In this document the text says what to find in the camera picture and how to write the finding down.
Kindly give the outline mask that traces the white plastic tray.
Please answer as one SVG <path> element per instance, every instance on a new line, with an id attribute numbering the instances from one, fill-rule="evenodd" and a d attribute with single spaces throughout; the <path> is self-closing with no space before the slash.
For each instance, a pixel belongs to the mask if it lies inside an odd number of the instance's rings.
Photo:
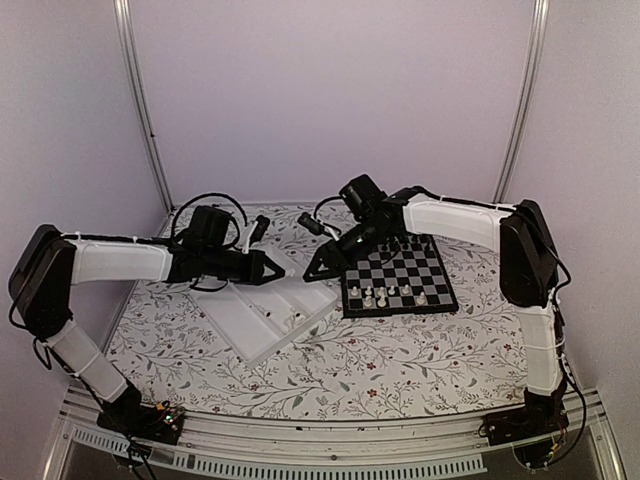
<path id="1" fill-rule="evenodd" d="M 274 246 L 265 251 L 285 269 L 284 278 L 263 286 L 231 284 L 217 293 L 190 293 L 216 332 L 251 368 L 312 328 L 339 300 L 324 284 L 304 282 L 302 266 L 283 251 Z M 293 311 L 306 320 L 288 329 L 284 321 Z"/>

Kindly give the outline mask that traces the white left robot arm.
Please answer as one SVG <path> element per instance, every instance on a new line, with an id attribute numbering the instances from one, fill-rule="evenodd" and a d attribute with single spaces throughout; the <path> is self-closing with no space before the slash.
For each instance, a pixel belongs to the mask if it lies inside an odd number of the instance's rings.
<path id="1" fill-rule="evenodd" d="M 141 394 L 75 319 L 74 293 L 140 281 L 197 290 L 204 278 L 248 286 L 283 278 L 285 270 L 252 246 L 267 220 L 246 224 L 229 239 L 234 224 L 221 209 L 200 206 L 186 228 L 163 238 L 63 233 L 41 225 L 9 278 L 9 321 L 45 348 L 47 361 L 59 362 L 110 406 L 111 419 L 126 433 L 141 433 L 149 423 Z"/>

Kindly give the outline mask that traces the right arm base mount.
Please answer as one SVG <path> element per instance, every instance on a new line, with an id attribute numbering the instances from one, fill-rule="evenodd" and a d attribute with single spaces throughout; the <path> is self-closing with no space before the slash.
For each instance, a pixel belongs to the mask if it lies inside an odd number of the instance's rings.
<path id="1" fill-rule="evenodd" d="M 541 396 L 526 390 L 524 400 L 523 407 L 485 415 L 478 435 L 486 438 L 490 446 L 546 436 L 545 440 L 515 449 L 516 460 L 522 466 L 537 470 L 549 466 L 559 449 L 560 441 L 552 440 L 550 434 L 560 432 L 562 436 L 569 420 L 562 394 Z"/>

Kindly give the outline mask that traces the black and silver chessboard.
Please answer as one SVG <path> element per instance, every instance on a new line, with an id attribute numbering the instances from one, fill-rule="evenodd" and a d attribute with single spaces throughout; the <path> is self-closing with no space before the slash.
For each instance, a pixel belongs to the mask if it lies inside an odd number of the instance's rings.
<path id="1" fill-rule="evenodd" d="M 342 289 L 342 309 L 346 318 L 371 318 L 392 315 L 426 315 L 436 313 L 455 313 L 459 304 L 446 273 L 436 241 L 428 251 L 400 252 L 392 255 L 381 254 L 377 247 L 367 257 L 358 260 L 355 266 L 340 277 Z M 403 295 L 401 288 L 409 284 L 411 293 Z M 385 297 L 387 306 L 377 306 L 378 289 L 396 286 L 396 293 Z M 360 296 L 350 296 L 352 287 L 360 289 Z M 367 286 L 373 288 L 373 306 L 365 308 L 364 291 Z M 424 293 L 426 303 L 416 305 L 416 298 Z"/>

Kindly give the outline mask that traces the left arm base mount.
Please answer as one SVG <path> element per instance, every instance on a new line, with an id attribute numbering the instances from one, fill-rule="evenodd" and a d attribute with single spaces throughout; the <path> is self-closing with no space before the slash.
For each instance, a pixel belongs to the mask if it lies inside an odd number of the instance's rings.
<path id="1" fill-rule="evenodd" d="M 127 388 L 113 402 L 102 403 L 97 425 L 124 436 L 177 445 L 186 410 L 165 400 L 154 405 L 142 403 L 136 388 Z"/>

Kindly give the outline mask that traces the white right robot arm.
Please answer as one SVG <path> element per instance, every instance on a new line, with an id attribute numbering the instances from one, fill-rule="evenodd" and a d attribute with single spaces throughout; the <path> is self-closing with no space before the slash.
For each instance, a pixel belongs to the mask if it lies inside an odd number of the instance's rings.
<path id="1" fill-rule="evenodd" d="M 366 174 L 339 192 L 355 227 L 321 245 L 303 278 L 340 276 L 393 236 L 426 234 L 485 247 L 499 257 L 499 286 L 518 316 L 527 359 L 526 393 L 536 398 L 517 415 L 517 427 L 537 436 L 556 417 L 554 404 L 566 386 L 557 291 L 560 259 L 539 205 L 492 204 L 437 195 L 422 186 L 383 192 Z"/>

